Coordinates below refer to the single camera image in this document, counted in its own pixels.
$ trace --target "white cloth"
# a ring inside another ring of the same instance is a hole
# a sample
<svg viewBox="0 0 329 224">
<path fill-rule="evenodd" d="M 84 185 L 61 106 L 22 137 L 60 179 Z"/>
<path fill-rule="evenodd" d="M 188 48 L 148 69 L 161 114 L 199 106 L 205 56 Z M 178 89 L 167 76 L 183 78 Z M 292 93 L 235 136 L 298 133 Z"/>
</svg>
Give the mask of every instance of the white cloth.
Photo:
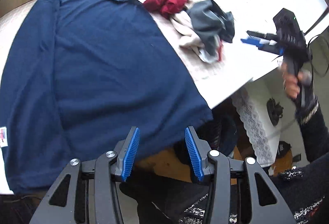
<svg viewBox="0 0 329 224">
<path fill-rule="evenodd" d="M 281 134 L 281 121 L 273 126 L 269 119 L 266 103 L 271 97 L 263 79 L 247 83 L 231 95 L 261 167 L 275 162 Z"/>
<path fill-rule="evenodd" d="M 203 62 L 212 64 L 218 61 L 218 52 L 216 52 L 216 56 L 210 56 L 207 53 L 205 45 L 193 30 L 191 18 L 185 11 L 172 15 L 170 21 L 174 28 L 182 34 L 182 37 L 179 40 L 180 47 L 193 50 Z M 219 46 L 219 37 L 216 36 L 215 39 Z"/>
</svg>

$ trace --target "metal screw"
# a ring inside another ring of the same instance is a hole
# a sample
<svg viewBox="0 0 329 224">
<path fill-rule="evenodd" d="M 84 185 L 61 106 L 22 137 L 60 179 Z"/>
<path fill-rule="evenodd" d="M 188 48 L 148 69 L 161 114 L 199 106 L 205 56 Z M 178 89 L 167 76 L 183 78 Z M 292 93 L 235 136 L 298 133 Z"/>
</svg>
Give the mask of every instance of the metal screw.
<svg viewBox="0 0 329 224">
<path fill-rule="evenodd" d="M 213 156 L 213 157 L 216 157 L 216 156 L 219 156 L 219 151 L 217 151 L 217 150 L 211 150 L 211 151 L 209 152 L 209 154 L 210 154 L 211 156 Z"/>
<path fill-rule="evenodd" d="M 116 155 L 116 152 L 114 152 L 114 151 L 108 151 L 105 155 L 106 155 L 106 157 L 111 158 L 111 157 L 113 157 L 113 156 Z"/>
<path fill-rule="evenodd" d="M 79 159 L 72 159 L 71 161 L 70 161 L 70 164 L 71 165 L 77 165 L 79 163 Z"/>
<path fill-rule="evenodd" d="M 253 165 L 254 163 L 256 163 L 256 160 L 252 157 L 248 157 L 246 161 L 249 165 Z"/>
</svg>

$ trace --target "clothing label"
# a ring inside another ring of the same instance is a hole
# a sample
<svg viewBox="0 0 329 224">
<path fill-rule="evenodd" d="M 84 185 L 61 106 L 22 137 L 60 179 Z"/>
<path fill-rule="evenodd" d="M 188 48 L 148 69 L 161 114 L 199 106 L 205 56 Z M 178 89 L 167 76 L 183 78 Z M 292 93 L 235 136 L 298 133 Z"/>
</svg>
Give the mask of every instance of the clothing label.
<svg viewBox="0 0 329 224">
<path fill-rule="evenodd" d="M 0 127 L 0 147 L 6 147 L 8 146 L 7 141 L 7 128 L 6 127 Z"/>
</svg>

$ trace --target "navy blue shirt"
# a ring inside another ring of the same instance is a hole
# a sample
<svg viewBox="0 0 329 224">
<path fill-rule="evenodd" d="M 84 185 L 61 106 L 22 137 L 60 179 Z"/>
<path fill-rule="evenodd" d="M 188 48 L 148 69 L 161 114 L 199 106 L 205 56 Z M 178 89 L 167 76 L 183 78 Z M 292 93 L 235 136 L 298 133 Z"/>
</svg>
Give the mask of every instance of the navy blue shirt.
<svg viewBox="0 0 329 224">
<path fill-rule="evenodd" d="M 142 158 L 212 119 L 138 0 L 38 0 L 10 49 L 0 108 L 14 193 L 50 186 L 72 158 L 112 150 L 131 126 Z"/>
</svg>

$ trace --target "crumpled clothes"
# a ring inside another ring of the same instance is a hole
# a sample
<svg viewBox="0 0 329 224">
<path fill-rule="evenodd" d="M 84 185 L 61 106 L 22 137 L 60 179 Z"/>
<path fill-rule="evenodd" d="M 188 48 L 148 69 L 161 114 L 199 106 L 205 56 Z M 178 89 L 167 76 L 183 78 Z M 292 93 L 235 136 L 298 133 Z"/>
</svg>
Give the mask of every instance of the crumpled clothes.
<svg viewBox="0 0 329 224">
<path fill-rule="evenodd" d="M 221 40 L 232 43 L 235 35 L 234 18 L 231 12 L 225 13 L 213 0 L 197 2 L 187 10 L 194 32 L 200 37 L 210 56 L 217 51 L 216 35 Z"/>
<path fill-rule="evenodd" d="M 164 18 L 180 12 L 187 0 L 146 0 L 143 5 L 149 12 L 158 11 Z"/>
<path fill-rule="evenodd" d="M 222 59 L 221 53 L 223 44 L 221 43 L 218 35 L 215 35 L 214 38 L 217 50 L 215 55 L 211 56 L 206 51 L 205 45 L 202 43 L 200 37 L 194 32 L 191 18 L 185 11 L 171 15 L 170 21 L 174 28 L 182 34 L 182 37 L 178 42 L 180 47 L 193 50 L 203 62 L 209 64 Z"/>
</svg>

